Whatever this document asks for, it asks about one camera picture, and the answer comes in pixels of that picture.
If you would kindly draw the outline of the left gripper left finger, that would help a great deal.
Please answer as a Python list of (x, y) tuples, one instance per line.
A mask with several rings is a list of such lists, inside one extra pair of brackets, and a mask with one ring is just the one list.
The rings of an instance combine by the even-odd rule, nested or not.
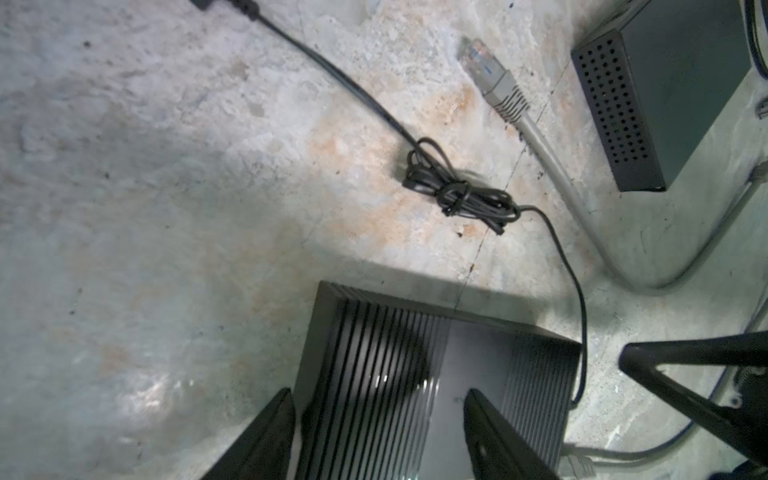
[(292, 392), (283, 388), (201, 479), (286, 479), (295, 426)]

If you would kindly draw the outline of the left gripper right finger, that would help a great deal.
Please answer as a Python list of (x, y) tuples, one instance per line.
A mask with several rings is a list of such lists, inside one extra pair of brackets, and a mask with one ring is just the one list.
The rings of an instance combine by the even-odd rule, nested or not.
[(478, 389), (468, 391), (463, 415), (465, 442), (475, 479), (557, 479), (555, 472)]

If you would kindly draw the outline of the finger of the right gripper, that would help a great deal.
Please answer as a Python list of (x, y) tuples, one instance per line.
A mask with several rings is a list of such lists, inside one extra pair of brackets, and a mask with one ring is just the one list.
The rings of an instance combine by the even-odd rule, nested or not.
[(721, 407), (671, 380), (657, 369), (661, 364), (765, 367), (765, 331), (705, 340), (630, 343), (621, 353), (619, 368), (748, 459), (767, 463), (765, 423), (737, 409)]

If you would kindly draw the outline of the ribbed black network switch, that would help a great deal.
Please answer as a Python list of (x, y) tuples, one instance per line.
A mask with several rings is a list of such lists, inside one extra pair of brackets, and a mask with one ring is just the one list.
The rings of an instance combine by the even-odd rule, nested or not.
[(580, 353), (533, 325), (322, 282), (293, 390), (295, 475), (469, 479), (473, 389), (555, 467)]

